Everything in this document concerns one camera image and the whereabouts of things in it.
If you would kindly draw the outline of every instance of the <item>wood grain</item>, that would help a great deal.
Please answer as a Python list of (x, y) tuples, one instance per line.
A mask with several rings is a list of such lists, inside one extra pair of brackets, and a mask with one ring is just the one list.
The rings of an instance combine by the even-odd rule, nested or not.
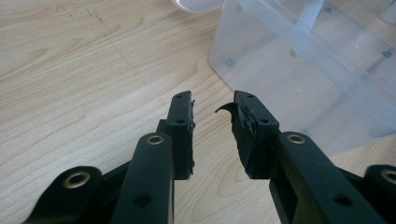
[[(230, 116), (233, 91), (208, 62), (220, 9), (189, 14), (168, 0), (0, 2), (0, 222), (20, 223), (62, 171), (103, 173), (191, 90), (194, 176), (176, 183), (176, 223), (277, 223), (267, 181), (244, 174)], [(396, 138), (338, 155), (362, 174), (396, 164)]]

